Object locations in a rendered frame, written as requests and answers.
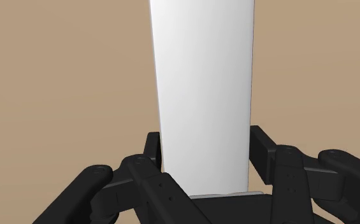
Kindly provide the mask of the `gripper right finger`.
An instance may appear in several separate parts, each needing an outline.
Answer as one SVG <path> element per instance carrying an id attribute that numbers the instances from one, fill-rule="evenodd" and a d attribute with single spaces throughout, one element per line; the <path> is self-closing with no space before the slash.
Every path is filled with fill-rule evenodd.
<path id="1" fill-rule="evenodd" d="M 343 224 L 360 224 L 360 158 L 336 149 L 313 158 L 276 144 L 257 125 L 250 128 L 249 150 L 258 175 L 273 187 L 270 224 L 334 224 L 315 214 L 313 204 Z"/>

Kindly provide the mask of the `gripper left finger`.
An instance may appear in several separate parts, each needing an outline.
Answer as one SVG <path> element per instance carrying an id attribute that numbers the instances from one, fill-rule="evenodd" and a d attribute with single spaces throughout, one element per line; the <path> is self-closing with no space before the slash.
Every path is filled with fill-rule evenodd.
<path id="1" fill-rule="evenodd" d="M 135 209 L 141 224 L 211 224 L 176 181 L 161 172 L 158 132 L 147 135 L 142 154 L 120 167 L 86 167 L 33 224 L 114 224 Z"/>

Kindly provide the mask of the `white rectangular object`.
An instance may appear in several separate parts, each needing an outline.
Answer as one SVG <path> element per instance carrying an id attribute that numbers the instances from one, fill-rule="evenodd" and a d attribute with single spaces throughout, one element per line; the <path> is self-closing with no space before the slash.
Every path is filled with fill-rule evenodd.
<path id="1" fill-rule="evenodd" d="M 188 195 L 248 190 L 255 0 L 149 0 L 162 166 Z"/>

